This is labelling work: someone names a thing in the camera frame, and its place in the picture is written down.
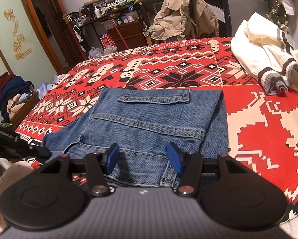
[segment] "navy blue clothing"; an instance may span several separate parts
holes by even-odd
[[[13,77],[2,89],[0,93],[0,111],[3,117],[2,123],[9,123],[10,117],[6,112],[8,100],[12,99],[16,94],[23,94],[28,92],[29,87],[34,85],[30,81],[24,81],[21,76]]]
[[[42,145],[52,158],[69,154],[75,159],[117,143],[120,159],[108,176],[110,184],[173,187],[178,181],[167,157],[170,142],[204,157],[227,153],[223,92],[104,88],[88,112],[47,134]]]

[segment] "brown drawer cabinet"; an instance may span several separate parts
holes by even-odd
[[[147,45],[147,42],[145,40],[144,35],[142,34],[142,30],[140,28],[138,20],[134,22],[126,23],[117,27],[121,35],[125,39],[129,48],[136,48],[136,47],[142,47]],[[113,38],[118,51],[127,49],[115,28],[109,29],[108,32]]]

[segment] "denim fabric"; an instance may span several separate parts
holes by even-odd
[[[114,185],[174,186],[176,174],[166,145],[216,157],[228,150],[228,128],[220,90],[126,90],[105,88],[83,116],[42,145],[53,156],[83,158],[120,146],[120,160],[108,180]]]

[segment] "bed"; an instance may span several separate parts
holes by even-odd
[[[155,44],[78,64],[33,108],[17,132],[33,145],[88,111],[104,87],[222,89],[229,154],[284,191],[283,221],[298,216],[298,94],[266,96],[239,65],[231,37]],[[39,163],[26,159],[33,167]],[[75,176],[80,185],[84,176]]]

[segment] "gray refrigerator door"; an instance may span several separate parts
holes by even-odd
[[[243,20],[249,20],[254,12],[266,17],[268,2],[263,0],[228,0],[232,35],[234,36]]]

